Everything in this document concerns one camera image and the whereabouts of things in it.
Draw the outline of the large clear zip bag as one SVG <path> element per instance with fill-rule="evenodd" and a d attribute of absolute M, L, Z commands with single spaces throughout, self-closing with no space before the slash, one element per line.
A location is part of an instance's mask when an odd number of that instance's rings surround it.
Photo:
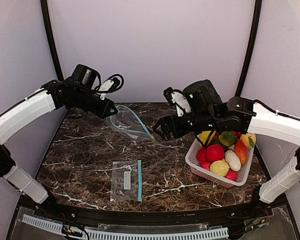
<path fill-rule="evenodd" d="M 105 119 L 105 123 L 110 129 L 135 142 L 155 140 L 155 137 L 132 109 L 125 105 L 117 105 L 116 108 L 117 114 Z"/>

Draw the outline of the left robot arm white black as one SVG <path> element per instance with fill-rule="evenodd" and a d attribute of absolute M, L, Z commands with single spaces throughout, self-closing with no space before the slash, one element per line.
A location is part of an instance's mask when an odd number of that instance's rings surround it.
<path fill-rule="evenodd" d="M 114 102 L 106 96 L 120 90 L 124 82 L 120 74 L 101 81 L 98 71 L 78 64 L 70 77 L 47 82 L 30 96 L 0 113 L 0 178 L 35 203 L 42 205 L 48 202 L 51 194 L 13 160 L 5 144 L 33 121 L 62 107 L 78 108 L 100 119 L 117 114 Z"/>

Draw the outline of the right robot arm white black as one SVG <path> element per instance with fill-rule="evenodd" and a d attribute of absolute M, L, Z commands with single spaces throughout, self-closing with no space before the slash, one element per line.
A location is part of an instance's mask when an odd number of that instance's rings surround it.
<path fill-rule="evenodd" d="M 258 188 L 258 200 L 272 203 L 300 182 L 300 118 L 279 112 L 260 100 L 235 96 L 222 102 L 212 82 L 196 81 L 184 90 L 168 87 L 164 97 L 177 112 L 161 117 L 153 131 L 163 140 L 203 131 L 234 131 L 279 139 L 298 146 L 288 164 Z"/>

